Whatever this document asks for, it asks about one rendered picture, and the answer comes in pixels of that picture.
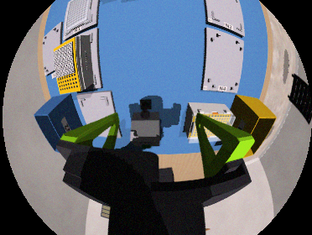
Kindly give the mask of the blue bin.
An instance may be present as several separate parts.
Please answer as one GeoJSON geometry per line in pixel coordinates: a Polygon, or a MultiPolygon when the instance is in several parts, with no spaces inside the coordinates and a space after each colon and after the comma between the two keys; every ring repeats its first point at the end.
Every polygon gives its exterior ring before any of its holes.
{"type": "Polygon", "coordinates": [[[71,93],[51,97],[35,114],[37,124],[55,152],[64,133],[82,125],[71,93]]]}

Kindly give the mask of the blue bench mat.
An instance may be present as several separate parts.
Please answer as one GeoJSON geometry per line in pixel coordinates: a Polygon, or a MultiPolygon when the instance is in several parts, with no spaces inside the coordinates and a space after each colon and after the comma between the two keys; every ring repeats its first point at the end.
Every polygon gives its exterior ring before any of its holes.
{"type": "MultiPolygon", "coordinates": [[[[239,0],[245,37],[206,22],[204,0],[100,0],[98,24],[102,87],[60,94],[54,71],[46,75],[50,97],[72,95],[82,125],[86,121],[77,95],[112,91],[122,137],[115,149],[156,154],[200,153],[189,144],[185,119],[189,102],[225,104],[235,95],[260,98],[268,63],[268,32],[259,0],[239,0]],[[237,93],[202,90],[205,28],[244,40],[237,93]],[[151,99],[159,112],[159,146],[143,149],[130,142],[131,121],[140,101],[151,99]]],[[[68,38],[71,39],[76,35],[68,38]]],[[[68,40],[67,39],[67,40],[68,40]]]]}

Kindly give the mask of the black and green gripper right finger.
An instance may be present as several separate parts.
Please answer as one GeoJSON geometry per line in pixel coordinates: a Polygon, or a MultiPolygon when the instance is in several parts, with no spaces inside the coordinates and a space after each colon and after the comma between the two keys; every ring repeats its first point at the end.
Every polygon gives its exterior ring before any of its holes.
{"type": "Polygon", "coordinates": [[[196,115],[195,126],[205,178],[215,176],[227,162],[242,159],[255,141],[250,133],[216,121],[199,112],[196,115]],[[217,155],[211,147],[204,127],[222,141],[217,155]]]}

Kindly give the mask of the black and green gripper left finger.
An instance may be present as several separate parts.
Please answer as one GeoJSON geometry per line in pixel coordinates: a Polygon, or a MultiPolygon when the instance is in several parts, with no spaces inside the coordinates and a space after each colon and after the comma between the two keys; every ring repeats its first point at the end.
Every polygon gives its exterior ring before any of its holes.
{"type": "Polygon", "coordinates": [[[115,149],[119,123],[120,121],[118,113],[114,112],[113,114],[97,120],[93,123],[88,123],[87,125],[64,133],[61,139],[73,142],[75,144],[82,144],[93,147],[93,140],[105,130],[107,130],[109,127],[111,127],[107,135],[106,142],[102,147],[104,149],[115,149]]]}

